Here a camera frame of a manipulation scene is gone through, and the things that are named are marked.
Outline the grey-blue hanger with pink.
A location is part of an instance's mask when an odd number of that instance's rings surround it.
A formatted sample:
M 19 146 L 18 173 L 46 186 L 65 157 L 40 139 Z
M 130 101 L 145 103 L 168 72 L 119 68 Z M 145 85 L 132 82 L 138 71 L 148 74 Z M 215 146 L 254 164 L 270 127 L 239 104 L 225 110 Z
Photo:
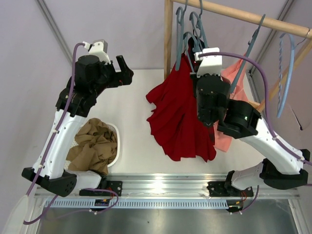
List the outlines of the grey-blue hanger with pink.
M 260 28 L 261 28 L 261 26 L 262 26 L 262 23 L 263 23 L 263 21 L 264 21 L 264 19 L 265 19 L 265 17 L 266 17 L 266 14 L 264 14 L 264 15 L 262 16 L 262 18 L 261 18 L 261 20 L 260 20 L 260 23 L 259 23 L 259 25 L 258 25 L 258 28 L 254 31 L 253 36 L 252 36 L 252 39 L 248 42 L 248 49 L 247 49 L 247 51 L 246 51 L 246 53 L 245 53 L 245 55 L 244 55 L 245 57 L 248 57 L 248 56 L 250 55 L 250 53 L 251 53 L 251 51 L 252 51 L 252 49 L 253 49 L 254 43 L 255 43 L 255 41 L 256 41 L 256 39 L 257 39 L 257 36 L 258 36 L 258 34 L 259 34 L 259 31 L 260 31 Z M 238 83 L 238 81 L 239 81 L 240 75 L 241 75 L 241 73 L 242 73 L 242 71 L 243 71 L 243 68 L 244 68 L 245 64 L 246 64 L 246 61 L 245 61 L 245 60 L 242 60 L 242 63 L 241 63 L 241 65 L 240 65 L 239 69 L 238 69 L 238 72 L 237 72 L 237 74 L 236 74 L 236 76 L 235 76 L 235 78 L 234 78 L 234 80 L 233 80 L 233 82 L 232 82 L 232 84 L 231 84 L 231 88 L 230 88 L 230 92 L 231 92 L 231 93 L 234 92 L 234 90 L 235 90 L 235 88 L 236 88 L 236 86 L 237 86 L 237 83 Z

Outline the light blue hanger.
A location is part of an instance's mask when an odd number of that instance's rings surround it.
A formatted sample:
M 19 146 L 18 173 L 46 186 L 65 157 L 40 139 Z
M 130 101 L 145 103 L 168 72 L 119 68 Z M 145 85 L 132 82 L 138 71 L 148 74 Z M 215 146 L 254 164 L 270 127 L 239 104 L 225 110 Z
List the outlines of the light blue hanger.
M 285 36 L 288 36 L 289 40 L 290 40 L 290 58 L 289 58 L 289 66 L 287 69 L 287 76 L 286 76 L 284 92 L 281 93 L 281 91 L 282 91 L 282 79 L 283 79 L 283 75 L 282 75 L 283 38 Z M 296 48 L 296 46 L 294 44 L 293 35 L 287 34 L 287 33 L 281 34 L 281 36 L 279 37 L 279 64 L 278 64 L 279 81 L 278 81 L 278 104 L 277 104 L 277 114 L 276 114 L 277 118 L 281 117 L 282 112 L 283 112 L 284 107 L 285 107 L 285 104 L 286 104 L 286 100 L 287 100 L 287 96 L 288 96 L 288 92 L 289 92 L 289 88 L 290 88 L 290 84 L 291 84 L 291 80 L 292 80 L 293 69 L 294 69 L 295 48 Z

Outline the wooden clothes rack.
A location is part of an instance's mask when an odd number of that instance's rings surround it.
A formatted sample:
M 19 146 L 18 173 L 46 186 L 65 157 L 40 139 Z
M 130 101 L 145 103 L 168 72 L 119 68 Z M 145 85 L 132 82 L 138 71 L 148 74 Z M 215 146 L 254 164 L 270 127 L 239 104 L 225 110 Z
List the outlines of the wooden clothes rack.
M 173 3 L 173 0 L 166 0 L 164 2 L 164 78 L 166 78 L 171 71 Z M 260 20 L 262 19 L 260 15 L 212 3 L 209 1 L 203 2 L 203 10 L 252 24 L 259 24 Z M 262 26 L 276 31 L 290 33 L 307 40 L 294 57 L 293 70 L 296 70 L 296 68 L 298 68 L 300 63 L 305 59 L 305 57 L 312 49 L 311 29 L 308 27 L 287 23 L 273 18 L 265 18 Z

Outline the red skirt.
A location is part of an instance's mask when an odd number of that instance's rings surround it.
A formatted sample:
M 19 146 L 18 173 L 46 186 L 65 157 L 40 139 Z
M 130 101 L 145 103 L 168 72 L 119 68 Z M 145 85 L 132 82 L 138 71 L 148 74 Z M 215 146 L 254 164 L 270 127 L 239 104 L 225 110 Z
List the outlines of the red skirt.
M 191 68 L 185 55 L 179 70 L 153 88 L 146 99 L 156 107 L 147 118 L 151 135 L 173 161 L 201 157 L 205 162 L 215 159 L 215 133 L 198 120 Z

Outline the aluminium mounting rail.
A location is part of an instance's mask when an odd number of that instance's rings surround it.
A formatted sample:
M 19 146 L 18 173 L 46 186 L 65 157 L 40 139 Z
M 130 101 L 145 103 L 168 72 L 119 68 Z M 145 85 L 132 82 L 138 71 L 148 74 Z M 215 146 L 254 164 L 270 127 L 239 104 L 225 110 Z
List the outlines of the aluminium mounting rail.
M 200 199 L 208 196 L 208 182 L 224 181 L 226 174 L 110 174 L 108 180 L 122 181 L 121 198 L 129 199 Z M 42 188 L 35 198 L 52 198 Z M 261 185 L 258 199 L 299 199 L 297 189 L 277 190 Z

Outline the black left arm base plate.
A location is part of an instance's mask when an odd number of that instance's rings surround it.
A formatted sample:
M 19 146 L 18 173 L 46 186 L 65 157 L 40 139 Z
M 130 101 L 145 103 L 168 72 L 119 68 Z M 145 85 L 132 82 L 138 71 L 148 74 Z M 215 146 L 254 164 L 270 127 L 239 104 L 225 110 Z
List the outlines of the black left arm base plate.
M 104 180 L 100 182 L 97 189 L 105 189 L 105 190 L 114 191 L 115 193 L 117 193 L 118 196 L 121 196 L 122 184 L 123 184 L 122 181 Z M 79 195 L 80 196 L 114 196 L 114 194 L 109 193 L 109 192 L 91 191 L 87 189 L 80 190 Z

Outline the red navy plaid garment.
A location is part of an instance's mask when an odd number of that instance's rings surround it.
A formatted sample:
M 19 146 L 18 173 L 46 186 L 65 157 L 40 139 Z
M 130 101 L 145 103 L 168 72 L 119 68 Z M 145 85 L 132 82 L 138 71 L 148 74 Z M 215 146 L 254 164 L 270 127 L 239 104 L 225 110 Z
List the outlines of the red navy plaid garment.
M 199 80 L 199 78 L 196 75 L 196 72 L 199 68 L 200 62 L 196 62 L 195 61 L 195 56 L 194 54 L 196 52 L 201 52 L 202 50 L 199 48 L 199 45 L 197 44 L 197 39 L 196 37 L 194 38 L 189 38 L 188 42 L 188 50 L 187 50 L 187 56 L 188 56 L 188 61 L 191 67 L 191 72 L 190 72 L 190 79 L 192 81 L 192 85 L 193 85 L 193 96 L 196 98 L 196 86 L 197 86 L 197 81 Z M 212 142 L 212 144 L 215 144 L 215 131 L 214 131 L 214 127 L 211 126 L 207 126 L 205 123 L 201 122 L 200 127 L 204 127 L 204 130 L 208 131 L 208 137 L 210 139 L 210 141 Z

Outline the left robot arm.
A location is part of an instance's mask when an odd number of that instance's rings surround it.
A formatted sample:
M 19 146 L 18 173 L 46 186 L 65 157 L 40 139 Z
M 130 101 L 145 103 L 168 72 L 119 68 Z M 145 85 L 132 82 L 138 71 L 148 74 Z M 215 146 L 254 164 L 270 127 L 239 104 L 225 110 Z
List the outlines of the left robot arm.
M 57 100 L 54 123 L 44 148 L 34 165 L 23 169 L 23 178 L 61 197 L 74 190 L 99 188 L 104 180 L 103 173 L 68 171 L 64 165 L 74 137 L 96 104 L 97 97 L 107 88 L 132 83 L 134 72 L 122 55 L 116 59 L 119 72 L 112 62 L 100 61 L 98 56 L 78 58 L 75 75 L 69 78 Z

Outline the grey-blue hanger with plaid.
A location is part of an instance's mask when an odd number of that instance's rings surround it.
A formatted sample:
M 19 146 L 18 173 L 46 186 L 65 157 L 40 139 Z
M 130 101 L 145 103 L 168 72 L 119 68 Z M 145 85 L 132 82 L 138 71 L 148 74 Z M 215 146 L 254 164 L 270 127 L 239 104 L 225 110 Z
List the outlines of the grey-blue hanger with plaid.
M 201 20 L 201 16 L 203 13 L 203 1 L 199 0 L 199 3 L 200 3 L 200 13 L 198 14 L 195 11 L 192 11 L 190 13 L 189 20 L 191 21 L 193 34 L 197 39 L 197 44 L 199 45 L 199 48 L 202 50 L 204 48 L 208 48 L 208 43 L 203 23 Z

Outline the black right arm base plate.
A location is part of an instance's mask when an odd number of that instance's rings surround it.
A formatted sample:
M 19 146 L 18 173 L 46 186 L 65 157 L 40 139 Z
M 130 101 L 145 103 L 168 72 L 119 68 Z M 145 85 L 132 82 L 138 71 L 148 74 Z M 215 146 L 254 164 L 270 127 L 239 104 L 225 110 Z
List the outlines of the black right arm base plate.
M 211 197 L 253 197 L 254 195 L 251 187 L 239 190 L 225 181 L 210 181 L 208 182 L 207 190 Z

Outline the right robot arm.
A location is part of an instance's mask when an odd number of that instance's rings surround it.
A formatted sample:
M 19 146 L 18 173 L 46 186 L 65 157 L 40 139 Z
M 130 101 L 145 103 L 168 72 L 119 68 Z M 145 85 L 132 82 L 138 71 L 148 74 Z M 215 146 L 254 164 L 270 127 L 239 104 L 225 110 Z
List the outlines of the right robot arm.
M 279 139 L 268 121 L 248 102 L 230 98 L 230 83 L 218 74 L 200 75 L 194 80 L 197 117 L 206 126 L 217 126 L 226 136 L 239 139 L 264 156 L 257 165 L 228 172 L 224 188 L 228 193 L 265 184 L 279 190 L 308 186 L 304 164 L 310 152 L 298 150 Z

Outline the pink garment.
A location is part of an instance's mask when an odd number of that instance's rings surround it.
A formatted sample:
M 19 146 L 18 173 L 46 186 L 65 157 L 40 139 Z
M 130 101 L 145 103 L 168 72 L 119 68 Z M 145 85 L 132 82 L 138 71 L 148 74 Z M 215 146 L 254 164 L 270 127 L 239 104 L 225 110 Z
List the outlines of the pink garment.
M 239 69 L 242 65 L 242 63 L 245 62 L 244 60 L 239 59 L 236 63 L 232 64 L 231 66 L 227 67 L 221 72 L 221 76 L 228 80 L 230 83 L 233 83 L 237 73 L 239 72 Z M 233 93 L 230 94 L 230 99 L 234 100 L 242 100 L 242 101 L 248 101 L 248 98 L 246 96 L 246 93 L 244 91 L 244 77 L 246 73 L 246 66 L 243 66 L 242 72 L 239 76 L 237 85 L 233 91 Z M 222 132 L 217 130 L 218 122 L 214 124 L 214 138 L 215 138 L 215 144 L 214 147 L 218 150 L 221 150 L 223 152 L 227 152 L 229 150 L 229 147 L 231 145 L 232 138 L 230 136 L 227 136 L 223 134 Z

